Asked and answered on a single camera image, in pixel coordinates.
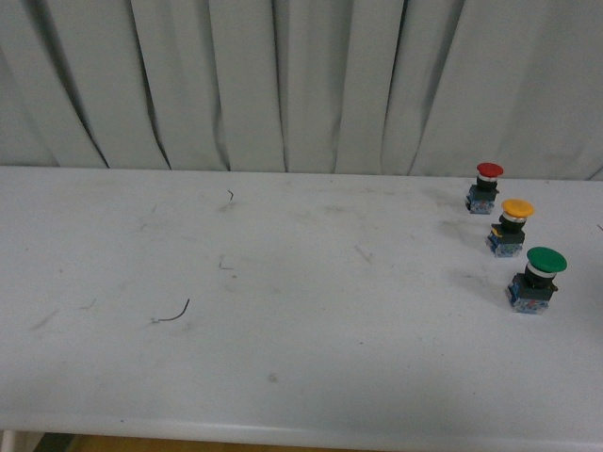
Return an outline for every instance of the curtain fold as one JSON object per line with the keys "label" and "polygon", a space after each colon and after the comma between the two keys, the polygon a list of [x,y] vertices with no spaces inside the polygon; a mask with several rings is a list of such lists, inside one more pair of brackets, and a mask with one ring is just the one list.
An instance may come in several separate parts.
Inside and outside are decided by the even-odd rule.
{"label": "curtain fold", "polygon": [[210,0],[231,170],[284,171],[275,31],[269,0]]}
{"label": "curtain fold", "polygon": [[133,0],[157,132],[173,170],[226,170],[207,1]]}
{"label": "curtain fold", "polygon": [[352,0],[276,0],[287,169],[334,172]]}
{"label": "curtain fold", "polygon": [[411,174],[584,179],[603,165],[603,3],[466,0]]}
{"label": "curtain fold", "polygon": [[382,174],[408,174],[432,110],[463,0],[407,5],[383,130]]}
{"label": "curtain fold", "polygon": [[597,0],[5,0],[0,164],[603,179]]}
{"label": "curtain fold", "polygon": [[354,2],[335,172],[381,174],[402,0]]}
{"label": "curtain fold", "polygon": [[111,168],[166,169],[155,139],[153,101],[139,55],[131,5],[123,0],[48,0],[60,46]]}
{"label": "curtain fold", "polygon": [[[25,3],[17,1],[0,2],[0,50],[14,77],[13,99],[23,99],[20,105],[26,108],[32,124],[23,122],[23,116],[13,116],[11,121],[19,121],[31,135],[40,134],[43,147],[49,150],[54,160],[63,167],[103,168],[105,163],[90,141],[82,121],[77,116],[73,104],[57,73],[56,61],[50,58],[48,47],[54,45],[52,37],[42,33],[28,12]],[[3,163],[36,164],[50,163],[48,156],[30,160],[28,153],[23,157],[9,146],[3,135],[0,138]]]}

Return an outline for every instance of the green button cap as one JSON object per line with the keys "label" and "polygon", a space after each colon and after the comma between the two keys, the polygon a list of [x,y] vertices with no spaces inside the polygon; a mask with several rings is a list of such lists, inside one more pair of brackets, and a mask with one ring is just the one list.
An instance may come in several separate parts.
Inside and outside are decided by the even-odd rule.
{"label": "green button cap", "polygon": [[530,263],[545,273],[559,273],[567,268],[565,258],[551,248],[537,247],[528,251]]}

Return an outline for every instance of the yellow button cap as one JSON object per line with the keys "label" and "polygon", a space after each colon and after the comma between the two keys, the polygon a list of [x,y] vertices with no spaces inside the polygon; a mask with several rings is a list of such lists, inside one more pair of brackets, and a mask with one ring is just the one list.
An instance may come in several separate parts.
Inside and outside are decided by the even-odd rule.
{"label": "yellow button cap", "polygon": [[527,218],[534,215],[534,206],[524,200],[503,201],[502,210],[515,218]]}

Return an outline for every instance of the black wire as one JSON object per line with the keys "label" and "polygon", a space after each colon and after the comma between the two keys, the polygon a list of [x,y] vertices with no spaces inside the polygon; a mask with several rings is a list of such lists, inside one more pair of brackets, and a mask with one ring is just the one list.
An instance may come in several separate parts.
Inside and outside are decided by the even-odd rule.
{"label": "black wire", "polygon": [[153,323],[170,322],[172,320],[175,320],[176,318],[182,317],[184,315],[184,313],[187,311],[187,307],[188,307],[189,303],[190,303],[190,299],[187,300],[187,304],[185,304],[185,309],[182,310],[182,313],[180,313],[176,317],[172,317],[172,318],[154,318],[153,319]]}

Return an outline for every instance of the wooden floor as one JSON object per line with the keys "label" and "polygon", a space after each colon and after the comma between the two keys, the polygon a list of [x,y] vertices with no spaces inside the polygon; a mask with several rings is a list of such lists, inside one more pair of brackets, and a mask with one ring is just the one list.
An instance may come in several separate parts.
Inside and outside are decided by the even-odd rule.
{"label": "wooden floor", "polygon": [[334,452],[334,449],[77,436],[70,446],[69,452]]}

